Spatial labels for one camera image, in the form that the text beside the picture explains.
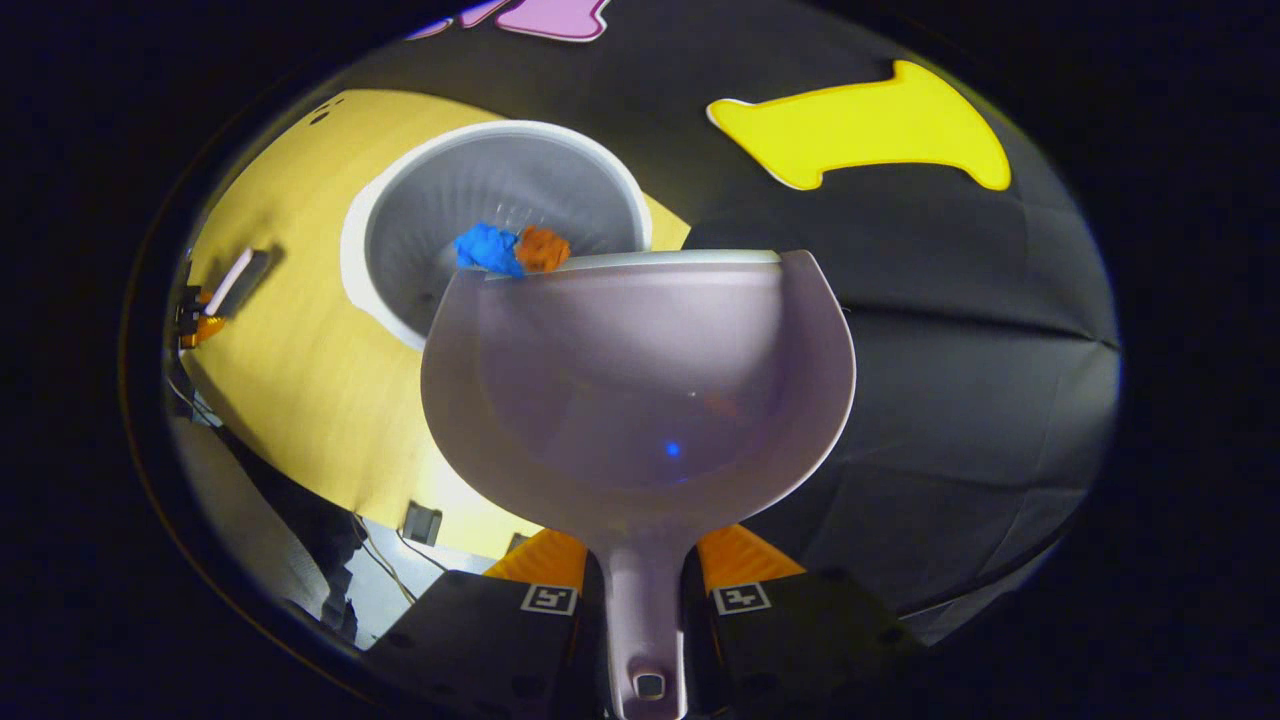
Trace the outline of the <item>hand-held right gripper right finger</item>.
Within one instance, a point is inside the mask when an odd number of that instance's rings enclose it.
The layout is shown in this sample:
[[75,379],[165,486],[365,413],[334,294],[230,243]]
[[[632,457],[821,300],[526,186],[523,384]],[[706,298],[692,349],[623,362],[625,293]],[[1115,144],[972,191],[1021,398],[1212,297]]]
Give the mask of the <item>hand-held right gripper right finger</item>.
[[808,570],[745,527],[684,570],[690,715],[879,717],[925,646],[842,568]]

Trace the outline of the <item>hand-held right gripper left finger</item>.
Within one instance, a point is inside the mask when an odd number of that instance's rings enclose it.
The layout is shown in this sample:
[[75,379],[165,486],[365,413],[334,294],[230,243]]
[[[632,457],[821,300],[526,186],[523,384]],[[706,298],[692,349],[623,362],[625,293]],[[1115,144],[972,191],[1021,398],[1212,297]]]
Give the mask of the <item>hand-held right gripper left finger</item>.
[[433,582],[365,662],[401,719],[607,719],[599,591],[585,544],[540,530]]

